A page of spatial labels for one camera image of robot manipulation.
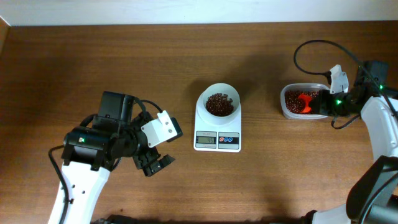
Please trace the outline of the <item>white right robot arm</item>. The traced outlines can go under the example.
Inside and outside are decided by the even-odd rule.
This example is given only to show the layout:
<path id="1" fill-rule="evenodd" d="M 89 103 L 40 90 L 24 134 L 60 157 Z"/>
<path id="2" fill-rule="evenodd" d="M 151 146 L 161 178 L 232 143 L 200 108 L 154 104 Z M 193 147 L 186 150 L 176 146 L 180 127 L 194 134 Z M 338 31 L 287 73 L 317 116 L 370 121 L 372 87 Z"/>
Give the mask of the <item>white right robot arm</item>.
<path id="1" fill-rule="evenodd" d="M 397 91 L 385 86 L 387 73 L 386 63 L 365 61 L 349 89 L 340 65 L 325 72 L 330 89 L 321 90 L 309 107 L 333 118 L 361 118 L 374 164 L 351 188 L 344 205 L 308 212 L 301 223 L 397 223 Z"/>

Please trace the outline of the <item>orange plastic scoop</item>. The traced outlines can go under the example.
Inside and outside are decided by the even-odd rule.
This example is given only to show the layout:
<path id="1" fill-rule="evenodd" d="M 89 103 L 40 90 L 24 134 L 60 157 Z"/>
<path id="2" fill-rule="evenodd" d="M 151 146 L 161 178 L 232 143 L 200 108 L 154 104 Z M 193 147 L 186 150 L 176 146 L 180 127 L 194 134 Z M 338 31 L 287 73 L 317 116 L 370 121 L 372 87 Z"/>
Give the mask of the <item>orange plastic scoop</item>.
<path id="1" fill-rule="evenodd" d="M 302 93 L 302 94 L 300 94 L 298 96 L 298 99 L 302 100 L 304 102 L 304 105 L 305 105 L 303 110 L 301 111 L 301 113 L 305 114 L 305 113 L 311 112 L 312 109 L 309 106 L 309 103 L 312 101 L 312 97 L 310 95 L 306 95 L 306 94 Z"/>

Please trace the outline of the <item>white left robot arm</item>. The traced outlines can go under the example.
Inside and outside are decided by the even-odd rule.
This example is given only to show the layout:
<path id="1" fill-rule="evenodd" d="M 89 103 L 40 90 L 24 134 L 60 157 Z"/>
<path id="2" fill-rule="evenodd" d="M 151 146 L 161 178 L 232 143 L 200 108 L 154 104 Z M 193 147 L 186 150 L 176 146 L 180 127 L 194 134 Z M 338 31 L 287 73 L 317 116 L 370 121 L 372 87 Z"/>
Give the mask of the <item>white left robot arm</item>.
<path id="1" fill-rule="evenodd" d="M 181 137 L 181 127 L 165 110 L 153 118 L 146 103 L 136 96 L 104 91 L 99 111 L 66 134 L 59 147 L 61 166 L 55 162 L 54 150 L 49 150 L 60 181 L 49 223 L 89 223 L 110 173 L 123 157 L 132 158 L 146 177 L 175 160 L 161 156 L 156 147 Z"/>

